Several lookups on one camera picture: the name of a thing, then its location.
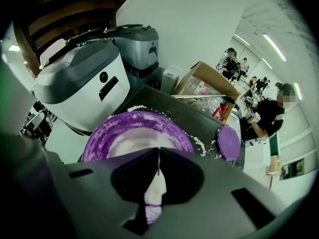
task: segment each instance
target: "ceiling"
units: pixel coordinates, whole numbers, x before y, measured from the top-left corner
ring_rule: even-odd
[[[116,26],[114,15],[125,1],[26,0],[13,20],[14,33],[33,75],[39,73],[40,54],[56,40]]]
[[[263,33],[286,57],[281,60]],[[299,83],[304,99],[300,105],[319,138],[319,57],[316,40],[290,0],[248,0],[236,34],[246,40],[259,58],[272,66],[283,82]]]

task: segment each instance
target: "black table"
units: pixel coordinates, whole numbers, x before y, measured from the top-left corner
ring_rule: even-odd
[[[141,105],[147,108],[140,108],[138,110],[160,114],[171,119],[179,126],[189,136],[196,154],[201,155],[203,150],[199,144],[196,144],[196,141],[193,139],[194,137],[197,137],[204,144],[206,150],[205,157],[221,158],[215,142],[212,144],[217,131],[224,126],[219,120],[208,117],[192,106],[149,86],[144,86],[129,96],[116,109],[114,114],[124,113],[129,108]],[[242,144],[240,157],[231,163],[243,169],[244,160],[245,148]]]

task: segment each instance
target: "fluorescent light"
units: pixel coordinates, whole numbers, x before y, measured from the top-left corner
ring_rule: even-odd
[[[300,100],[302,100],[302,99],[303,99],[303,95],[302,95],[302,92],[301,92],[301,89],[300,89],[299,84],[295,82],[295,83],[294,83],[294,86],[295,86],[295,90],[296,90],[296,92],[297,92],[298,98],[299,98]]]
[[[11,47],[9,48],[10,51],[20,51],[19,46],[16,45],[11,45]]]
[[[241,39],[244,43],[246,43],[248,46],[250,46],[250,44],[248,42],[246,42],[243,38],[239,37],[237,34],[234,34],[236,37],[238,37],[239,39]]]
[[[275,51],[278,53],[278,55],[281,57],[282,60],[287,61],[285,56],[282,54],[282,52],[280,51],[280,49],[276,46],[276,44],[272,41],[272,39],[269,38],[268,35],[263,34],[263,36],[265,37],[265,39],[271,44],[271,46],[275,49]]]
[[[263,59],[264,62],[269,66],[270,69],[273,69],[273,68],[270,66],[270,64],[268,64],[267,61],[266,61],[264,58],[262,58],[262,59]]]

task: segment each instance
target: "round purple lid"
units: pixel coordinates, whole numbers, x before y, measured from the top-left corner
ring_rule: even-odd
[[[240,154],[240,140],[236,131],[230,126],[221,128],[217,135],[220,154],[227,160],[234,160]]]
[[[164,133],[176,149],[194,153],[187,135],[175,123],[158,114],[133,111],[113,116],[95,129],[85,145],[82,162],[108,158],[112,143],[128,130],[139,127]]]

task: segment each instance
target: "table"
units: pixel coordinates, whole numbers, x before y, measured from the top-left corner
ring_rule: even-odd
[[[201,155],[203,149],[196,143],[195,137],[203,143],[206,151],[205,157],[212,157],[214,159],[221,158],[214,142],[217,131],[224,126],[219,120],[208,117],[206,114],[185,102],[177,100],[149,86],[140,88],[128,97],[123,104],[116,109],[114,115],[127,112],[129,108],[135,106],[146,107],[137,110],[157,113],[171,119],[189,136],[196,154]],[[240,157],[232,163],[243,169],[244,160],[245,148],[242,144]]]

